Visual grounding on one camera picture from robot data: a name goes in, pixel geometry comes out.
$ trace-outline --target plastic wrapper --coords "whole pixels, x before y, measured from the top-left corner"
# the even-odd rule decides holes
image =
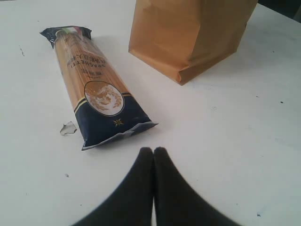
[[[91,30],[66,26],[41,32],[55,49],[84,138],[82,150],[154,127],[108,60],[91,41]]]

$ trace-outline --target brown paper bag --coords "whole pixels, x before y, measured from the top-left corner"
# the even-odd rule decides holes
[[[137,0],[129,52],[185,84],[236,52],[257,0]]]

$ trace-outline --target white table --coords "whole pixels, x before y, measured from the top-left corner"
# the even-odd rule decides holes
[[[300,225],[301,24],[258,5],[237,53],[181,87],[127,52],[134,7],[0,2],[0,225],[71,225],[110,195],[142,146],[166,147],[188,183],[233,220]],[[59,134],[76,119],[39,32],[71,24],[93,30],[157,127],[85,152],[79,131]]]

